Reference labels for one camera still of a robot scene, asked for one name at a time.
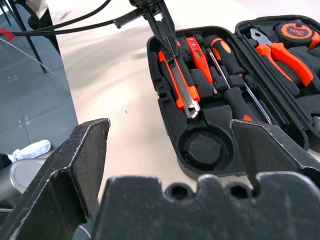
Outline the black orange flat screwdriver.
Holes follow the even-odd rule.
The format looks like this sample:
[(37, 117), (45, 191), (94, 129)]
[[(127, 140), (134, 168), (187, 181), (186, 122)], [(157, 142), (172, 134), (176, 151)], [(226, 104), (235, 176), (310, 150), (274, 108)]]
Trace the black orange flat screwdriver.
[[(214, 55), (218, 58), (218, 60), (224, 65), (227, 71), (232, 75), (240, 75), (241, 77), (244, 76), (245, 70), (239, 65), (237, 58), (231, 49), (231, 47), (219, 36), (214, 35), (213, 39), (210, 43), (210, 47), (213, 50)], [(265, 117), (266, 121), (269, 124), (272, 124), (272, 121), (262, 107), (252, 90), (249, 88), (246, 82), (244, 82), (244, 86), (247, 92), (250, 94), (252, 99), (254, 100), (255, 104), (259, 108), (262, 115)]]

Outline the white shoe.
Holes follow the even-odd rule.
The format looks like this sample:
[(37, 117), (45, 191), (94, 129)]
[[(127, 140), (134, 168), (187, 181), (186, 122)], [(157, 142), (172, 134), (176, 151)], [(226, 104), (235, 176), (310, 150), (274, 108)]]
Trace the white shoe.
[(50, 141), (44, 139), (44, 140), (32, 143), (23, 149), (16, 149), (11, 155), (9, 155), (9, 159), (12, 162), (25, 160), (25, 159), (34, 159), (43, 154), (48, 153), (50, 149), (51, 149)]

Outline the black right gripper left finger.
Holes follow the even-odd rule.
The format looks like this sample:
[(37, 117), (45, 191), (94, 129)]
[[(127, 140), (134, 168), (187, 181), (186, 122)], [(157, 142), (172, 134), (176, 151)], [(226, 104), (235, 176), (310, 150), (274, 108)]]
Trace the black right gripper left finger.
[(86, 121), (44, 162), (0, 223), (0, 240), (72, 240), (96, 207), (110, 120)]

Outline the black chair frame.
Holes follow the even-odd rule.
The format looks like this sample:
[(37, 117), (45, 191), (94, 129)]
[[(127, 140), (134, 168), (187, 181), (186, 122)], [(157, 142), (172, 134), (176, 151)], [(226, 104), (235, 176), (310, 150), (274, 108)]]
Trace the black chair frame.
[[(26, 32), (27, 29), (26, 29), (26, 27), (25, 27), (25, 25), (23, 23), (23, 20), (22, 20), (20, 14), (19, 14), (19, 12), (18, 12), (18, 10), (16, 8), (16, 4), (14, 3), (14, 0), (0, 0), (0, 2), (2, 2), (2, 1), (4, 1), (4, 4), (6, 5), (9, 13), (13, 16), (13, 18), (14, 18), (15, 22), (17, 23), (18, 27), (20, 28), (20, 30), (23, 31), (23, 32)], [(30, 46), (30, 48), (31, 48), (36, 60), (39, 62), (39, 65), (40, 65), (43, 73), (46, 74), (47, 70), (42, 65), (43, 62), (42, 62), (42, 60), (41, 60), (41, 58), (40, 58), (40, 56), (39, 56), (39, 54), (38, 54), (38, 52), (37, 52), (37, 50), (36, 50), (36, 48), (34, 46), (34, 43), (33, 43), (32, 39), (31, 39), (31, 37), (30, 36), (26, 36), (25, 38), (28, 41), (28, 44), (29, 44), (29, 46)]]

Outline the grey round disc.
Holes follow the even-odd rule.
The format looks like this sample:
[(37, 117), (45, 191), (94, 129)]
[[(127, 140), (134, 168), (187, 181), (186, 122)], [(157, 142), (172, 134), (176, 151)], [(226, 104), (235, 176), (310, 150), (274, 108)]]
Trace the grey round disc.
[(13, 163), (10, 167), (10, 180), (14, 188), (23, 194), (43, 164), (43, 160), (36, 159), (18, 160)]

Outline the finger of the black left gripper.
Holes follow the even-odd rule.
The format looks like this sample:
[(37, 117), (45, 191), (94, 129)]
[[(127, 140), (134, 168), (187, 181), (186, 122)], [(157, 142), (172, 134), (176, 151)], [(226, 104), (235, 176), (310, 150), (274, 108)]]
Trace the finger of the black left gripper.
[(153, 32), (153, 35), (165, 48), (166, 60), (170, 63), (175, 58), (175, 25), (168, 10), (162, 9), (157, 12), (161, 20), (156, 20), (156, 15), (151, 9), (145, 11), (145, 18)]
[(178, 55), (178, 47), (175, 24), (164, 0), (158, 2), (158, 9), (162, 16), (162, 19), (157, 23), (160, 33), (160, 42), (173, 57), (176, 57)]

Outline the black tool case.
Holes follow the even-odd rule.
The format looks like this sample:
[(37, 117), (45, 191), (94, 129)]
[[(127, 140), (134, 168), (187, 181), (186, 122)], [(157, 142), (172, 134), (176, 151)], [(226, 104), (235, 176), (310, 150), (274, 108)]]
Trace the black tool case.
[[(181, 170), (190, 178), (202, 174), (219, 177), (245, 173), (245, 167), (230, 128), (235, 120), (231, 106), (224, 98), (228, 89), (223, 77), (218, 73), (207, 48), (213, 36), (221, 37), (232, 49), (244, 76), (232, 75), (217, 59), (229, 85), (239, 87), (242, 97), (258, 122), (267, 123), (253, 98), (247, 92), (244, 82), (252, 90), (272, 121), (280, 127), (300, 147), (320, 153), (320, 45), (308, 49), (306, 46), (286, 48), (309, 67), (318, 79), (316, 85), (305, 87), (299, 76), (282, 61), (277, 65), (293, 80), (294, 86), (288, 88), (285, 81), (271, 70), (257, 52), (258, 42), (251, 37), (250, 29), (255, 28), (272, 42), (281, 43), (276, 27), (287, 21), (301, 20), (320, 34), (320, 23), (303, 15), (265, 16), (239, 22), (234, 32), (219, 26), (202, 26), (179, 30), (177, 42), (183, 48), (183, 59), (190, 71), (200, 97), (200, 112), (194, 119), (188, 119), (185, 112), (177, 108), (170, 86), (163, 77), (158, 53), (166, 50), (156, 37), (147, 42), (147, 58), (151, 80), (158, 94), (161, 116), (175, 150)], [(193, 62), (186, 38), (195, 37), (200, 45), (213, 78), (213, 86)]]

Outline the orange voltage tester pen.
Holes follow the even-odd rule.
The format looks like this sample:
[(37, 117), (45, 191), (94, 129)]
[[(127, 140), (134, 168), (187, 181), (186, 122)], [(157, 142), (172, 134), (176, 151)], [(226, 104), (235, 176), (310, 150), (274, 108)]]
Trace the orange voltage tester pen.
[(212, 85), (213, 92), (217, 94), (218, 91), (214, 87), (214, 80), (210, 71), (210, 67), (208, 65), (208, 61), (199, 43), (197, 42), (197, 39), (195, 37), (186, 37), (185, 40), (188, 44), (189, 51), (191, 53), (191, 57), (195, 66), (201, 70), (206, 80)]

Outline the black trouser leg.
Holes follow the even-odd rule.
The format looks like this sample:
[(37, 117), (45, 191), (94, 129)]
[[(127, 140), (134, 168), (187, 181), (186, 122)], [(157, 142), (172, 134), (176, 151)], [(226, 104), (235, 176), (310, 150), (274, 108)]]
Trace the black trouser leg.
[(0, 170), (8, 167), (11, 164), (12, 164), (12, 161), (9, 158), (9, 155), (0, 153)]

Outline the black orange tape measure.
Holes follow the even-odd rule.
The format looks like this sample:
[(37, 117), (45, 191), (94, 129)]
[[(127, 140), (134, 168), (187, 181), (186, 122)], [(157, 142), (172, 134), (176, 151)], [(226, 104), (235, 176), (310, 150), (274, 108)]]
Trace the black orange tape measure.
[(320, 45), (320, 34), (300, 19), (282, 22), (275, 32), (286, 48), (305, 46), (311, 50)]

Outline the black orange Phillips screwdriver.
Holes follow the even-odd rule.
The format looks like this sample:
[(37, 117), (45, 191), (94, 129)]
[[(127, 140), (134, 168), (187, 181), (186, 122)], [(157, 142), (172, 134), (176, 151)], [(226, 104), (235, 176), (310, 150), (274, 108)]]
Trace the black orange Phillips screwdriver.
[(210, 55), (218, 73), (222, 76), (224, 82), (226, 83), (227, 90), (224, 92), (223, 96), (232, 109), (233, 118), (237, 120), (245, 120), (245, 121), (258, 120), (255, 113), (251, 110), (249, 105), (245, 102), (242, 96), (242, 90), (239, 87), (230, 86), (212, 50), (209, 47), (206, 50)]

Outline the orange black utility knife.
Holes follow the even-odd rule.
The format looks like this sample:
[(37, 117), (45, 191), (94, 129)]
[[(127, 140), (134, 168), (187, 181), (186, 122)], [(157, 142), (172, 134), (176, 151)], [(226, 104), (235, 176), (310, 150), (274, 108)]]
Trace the orange black utility knife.
[(194, 119), (201, 111), (195, 82), (184, 61), (184, 50), (179, 41), (177, 44), (177, 56), (169, 58), (169, 52), (162, 49), (158, 53), (160, 71), (169, 84), (171, 95), (179, 110), (184, 111), (188, 119)]

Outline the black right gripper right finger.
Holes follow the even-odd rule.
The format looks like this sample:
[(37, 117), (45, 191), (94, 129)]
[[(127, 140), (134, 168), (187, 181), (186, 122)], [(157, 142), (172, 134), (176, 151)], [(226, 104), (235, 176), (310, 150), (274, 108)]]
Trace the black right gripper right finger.
[(320, 162), (276, 125), (233, 119), (230, 128), (250, 183), (262, 172), (295, 172), (320, 189)]

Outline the red tag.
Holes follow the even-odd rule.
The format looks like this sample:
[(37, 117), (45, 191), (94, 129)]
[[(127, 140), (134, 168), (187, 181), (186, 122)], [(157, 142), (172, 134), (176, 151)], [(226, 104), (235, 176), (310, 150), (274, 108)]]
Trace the red tag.
[(10, 41), (15, 38), (15, 35), (11, 31), (2, 27), (0, 27), (0, 35), (6, 37)]

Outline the orange handled pliers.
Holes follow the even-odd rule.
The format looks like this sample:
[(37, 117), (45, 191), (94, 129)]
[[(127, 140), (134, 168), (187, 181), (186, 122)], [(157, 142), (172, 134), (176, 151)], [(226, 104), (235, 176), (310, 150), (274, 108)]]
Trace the orange handled pliers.
[(311, 69), (297, 56), (287, 50), (282, 42), (272, 42), (266, 35), (255, 28), (250, 29), (251, 38), (258, 42), (257, 52), (265, 60), (268, 67), (283, 79), (287, 87), (293, 87), (294, 81), (278, 65), (277, 61), (287, 64), (299, 76), (305, 87), (316, 86), (318, 79)]

